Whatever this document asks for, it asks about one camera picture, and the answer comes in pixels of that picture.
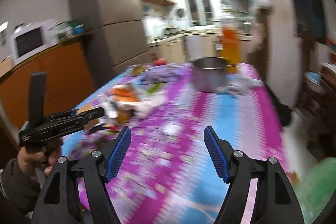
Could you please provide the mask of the person's left forearm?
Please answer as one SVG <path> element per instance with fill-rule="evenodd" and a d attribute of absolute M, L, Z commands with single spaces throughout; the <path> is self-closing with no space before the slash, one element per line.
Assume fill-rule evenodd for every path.
<path fill-rule="evenodd" d="M 1 223 L 30 223 L 41 186 L 23 173 L 16 159 L 1 170 Z"/>

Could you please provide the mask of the person's left hand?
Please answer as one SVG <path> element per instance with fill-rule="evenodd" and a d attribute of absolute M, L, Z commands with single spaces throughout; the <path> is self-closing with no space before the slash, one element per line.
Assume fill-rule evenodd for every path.
<path fill-rule="evenodd" d="M 47 161 L 48 166 L 45 167 L 43 172 L 46 176 L 48 176 L 62 154 L 63 140 L 57 139 L 55 141 L 55 149 L 49 153 L 49 157 L 47 159 L 43 149 L 22 147 L 17 155 L 17 163 L 20 170 L 23 173 L 28 174 L 30 178 L 36 179 L 37 175 L 35 169 L 40 168 L 42 162 Z"/>

